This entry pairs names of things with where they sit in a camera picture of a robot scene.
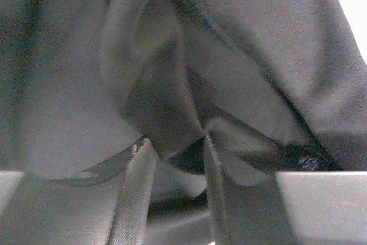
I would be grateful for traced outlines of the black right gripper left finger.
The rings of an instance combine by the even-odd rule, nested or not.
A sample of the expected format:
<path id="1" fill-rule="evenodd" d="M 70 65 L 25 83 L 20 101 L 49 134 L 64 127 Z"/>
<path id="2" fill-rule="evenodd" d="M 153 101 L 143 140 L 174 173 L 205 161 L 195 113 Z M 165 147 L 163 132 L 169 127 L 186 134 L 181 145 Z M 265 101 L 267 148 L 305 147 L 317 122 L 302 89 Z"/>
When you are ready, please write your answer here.
<path id="1" fill-rule="evenodd" d="M 73 178 L 1 171 L 1 243 L 142 244 L 156 160 L 141 138 Z"/>

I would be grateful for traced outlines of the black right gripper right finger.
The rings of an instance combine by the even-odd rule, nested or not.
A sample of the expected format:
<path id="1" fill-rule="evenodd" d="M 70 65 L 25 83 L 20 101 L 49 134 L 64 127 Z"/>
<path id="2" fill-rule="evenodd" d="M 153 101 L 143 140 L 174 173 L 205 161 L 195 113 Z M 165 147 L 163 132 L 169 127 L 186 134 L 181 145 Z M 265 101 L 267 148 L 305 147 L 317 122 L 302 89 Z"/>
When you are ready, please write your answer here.
<path id="1" fill-rule="evenodd" d="M 365 244 L 365 172 L 265 174 L 206 137 L 216 244 Z"/>

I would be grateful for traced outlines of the black skirt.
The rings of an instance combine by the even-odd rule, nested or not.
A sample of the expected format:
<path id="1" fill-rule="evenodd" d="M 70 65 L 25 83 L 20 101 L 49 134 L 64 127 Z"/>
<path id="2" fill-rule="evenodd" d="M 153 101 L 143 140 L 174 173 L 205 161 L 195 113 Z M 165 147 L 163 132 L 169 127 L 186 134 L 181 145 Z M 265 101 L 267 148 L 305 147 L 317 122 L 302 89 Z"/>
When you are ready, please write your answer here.
<path id="1" fill-rule="evenodd" d="M 338 0 L 1 0 L 1 165 L 68 178 L 146 136 L 180 169 L 238 120 L 366 169 L 366 64 Z"/>

